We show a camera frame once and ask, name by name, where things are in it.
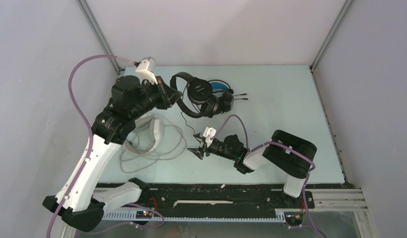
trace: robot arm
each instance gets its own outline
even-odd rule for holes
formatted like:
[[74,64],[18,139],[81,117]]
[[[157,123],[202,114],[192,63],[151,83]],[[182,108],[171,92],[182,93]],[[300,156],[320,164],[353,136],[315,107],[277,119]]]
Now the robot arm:
[[[155,76],[155,61],[144,58],[137,66],[139,76],[123,76],[117,79],[111,92],[112,98],[92,125],[93,145],[90,158],[85,158],[86,149],[69,180],[56,196],[48,196],[43,206],[55,212],[64,201],[58,215],[68,225],[81,231],[94,229],[102,217],[127,203],[136,202],[147,184],[131,179],[121,187],[110,189],[93,196],[98,180],[110,159],[119,150],[127,135],[135,129],[135,120],[153,108],[168,109],[182,96],[182,93],[168,87],[161,77]],[[69,184],[75,178],[81,165],[83,170],[70,193]]]
[[273,163],[287,173],[284,185],[284,193],[297,198],[300,196],[306,177],[309,173],[310,164],[301,157],[291,153],[292,149],[304,157],[313,161],[317,148],[307,140],[282,130],[276,130],[271,137],[271,142],[261,145],[252,151],[248,151],[237,135],[229,135],[224,141],[214,138],[208,131],[214,128],[207,127],[202,134],[195,137],[202,140],[199,148],[188,148],[201,160],[204,155],[216,154],[234,161],[234,167],[241,173],[251,173],[257,168]]

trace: black mount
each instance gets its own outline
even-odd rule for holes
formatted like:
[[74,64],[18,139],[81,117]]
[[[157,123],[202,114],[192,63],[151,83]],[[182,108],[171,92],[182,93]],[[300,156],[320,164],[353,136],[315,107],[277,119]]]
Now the black mount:
[[160,76],[158,84],[128,75],[116,80],[112,98],[92,125],[92,132],[104,138],[104,143],[123,144],[128,134],[135,129],[135,120],[153,108],[166,110],[172,107],[182,93],[167,86]]

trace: headphone headband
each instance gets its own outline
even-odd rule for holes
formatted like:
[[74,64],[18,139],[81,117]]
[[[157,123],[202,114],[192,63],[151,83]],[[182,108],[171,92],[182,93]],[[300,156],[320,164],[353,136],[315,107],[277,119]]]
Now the headphone headband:
[[[194,79],[199,79],[199,78],[191,76],[190,74],[188,74],[186,72],[176,73],[175,75],[173,75],[173,77],[171,77],[171,80],[170,80],[170,87],[174,88],[176,90],[177,90],[177,82],[176,82],[177,77],[184,79],[188,84]],[[200,113],[196,113],[196,112],[190,110],[185,105],[185,103],[183,102],[182,99],[177,100],[177,105],[179,105],[180,110],[182,110],[186,115],[188,115],[192,118],[201,118],[202,117],[202,115]]]

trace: gray cable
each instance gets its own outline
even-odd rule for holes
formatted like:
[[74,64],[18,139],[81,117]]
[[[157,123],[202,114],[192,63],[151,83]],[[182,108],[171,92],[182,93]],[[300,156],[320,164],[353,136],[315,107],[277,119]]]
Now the gray cable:
[[[164,117],[164,116],[162,116],[162,115],[158,115],[158,114],[155,114],[155,116],[160,116],[160,117],[164,118],[166,121],[169,122],[169,125],[164,125],[164,127],[170,126],[170,127],[173,127],[173,128],[176,129],[176,131],[180,134],[180,140],[179,140],[179,142],[177,143],[177,145],[176,145],[173,149],[171,149],[171,150],[168,151],[168,152],[157,153],[157,152],[154,151],[153,153],[151,153],[151,154],[149,154],[149,155],[147,155],[147,156],[135,155],[135,156],[132,157],[132,158],[124,159],[124,160],[122,159],[122,156],[123,156],[124,152],[126,151],[126,149],[125,149],[124,147],[122,147],[122,151],[120,152],[120,156],[119,156],[119,165],[120,165],[120,169],[121,169],[121,171],[122,171],[123,173],[126,173],[126,174],[136,173],[136,172],[138,172],[138,171],[141,171],[141,170],[143,170],[143,169],[146,169],[146,168],[150,167],[151,165],[157,163],[157,161],[159,161],[159,160],[173,160],[173,159],[176,159],[177,157],[179,157],[179,156],[186,150],[186,148],[187,148],[187,141],[186,141],[186,139],[185,139],[185,137],[184,137],[184,135],[183,135],[182,130],[181,130],[178,126],[173,125],[173,124],[170,122],[170,120],[168,120],[166,117]],[[181,151],[178,155],[173,156],[172,158],[161,159],[161,156],[168,155],[168,154],[170,154],[171,152],[173,152],[176,148],[178,148],[179,145],[180,145],[180,143],[182,142],[182,140],[185,142],[185,146],[184,146],[184,148],[182,149],[182,151]],[[125,170],[123,169],[122,162],[131,161],[131,160],[134,160],[134,159],[140,158],[140,157],[145,158],[145,159],[148,159],[148,160],[153,160],[153,162],[150,163],[150,164],[147,165],[147,166],[144,166],[144,167],[142,167],[142,168],[140,168],[140,169],[137,169],[137,170],[134,170],[134,171],[125,171]]]
[[161,157],[161,156],[164,156],[164,155],[168,155],[168,154],[170,154],[171,152],[173,152],[177,147],[179,147],[179,145],[180,145],[180,143],[182,142],[182,140],[185,142],[185,144],[187,144],[186,143],[186,139],[185,139],[185,137],[184,137],[184,135],[183,135],[183,133],[182,133],[182,130],[180,129],[180,127],[178,127],[178,126],[176,126],[176,125],[164,125],[164,127],[168,127],[168,126],[171,126],[171,127],[173,127],[173,128],[175,128],[176,129],[176,131],[179,133],[179,135],[180,135],[180,140],[179,140],[179,142],[177,143],[177,145],[173,148],[173,149],[171,149],[170,151],[168,151],[168,152],[163,152],[163,153],[157,153],[156,151],[153,151],[151,154],[146,154],[146,153],[143,153],[143,154],[139,154],[139,155],[133,155],[133,157],[131,157],[130,159],[120,159],[122,162],[126,162],[126,161],[131,161],[131,160],[134,160],[134,159],[136,159],[136,158],[146,158],[146,159],[149,159],[149,160],[172,160],[172,159],[175,159],[175,158],[171,158],[171,159],[154,159],[154,158],[150,158],[150,156],[152,156],[152,157]]

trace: light blue surface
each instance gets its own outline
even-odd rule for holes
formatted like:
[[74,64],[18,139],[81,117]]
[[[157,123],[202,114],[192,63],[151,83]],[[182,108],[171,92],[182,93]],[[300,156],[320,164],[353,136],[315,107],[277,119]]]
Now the light blue surface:
[[[169,85],[171,76],[181,71],[206,80],[221,79],[228,82],[236,94],[248,93],[246,97],[249,100],[235,101],[232,111],[215,115],[212,119],[193,119],[185,115],[188,124],[195,128],[196,133],[206,126],[219,128],[227,116],[237,114],[246,125],[251,148],[270,140],[275,130],[284,130],[314,143],[318,148],[314,159],[317,168],[311,173],[309,183],[344,182],[308,66],[157,66],[155,75],[161,75]],[[134,67],[126,69],[125,75],[129,74],[135,74]],[[181,91],[185,85],[185,81],[178,79]],[[166,116],[179,126],[188,141],[188,147],[198,146],[192,137],[192,130],[186,127],[180,116],[181,111],[177,105],[168,110],[152,112]],[[167,151],[179,138],[173,129],[169,128],[165,132],[161,146],[163,151]],[[245,142],[243,129],[235,118],[229,121],[218,138],[224,139],[230,134],[237,134],[239,139]],[[274,164],[243,175],[233,167],[233,161],[213,155],[201,161],[189,151],[185,151],[175,160],[159,161],[147,169],[129,175],[122,173],[118,159],[119,154],[110,161],[100,181],[125,182],[138,177],[146,182],[284,183],[286,178],[286,173]],[[149,163],[149,160],[138,158],[125,162],[124,169],[132,171]]]

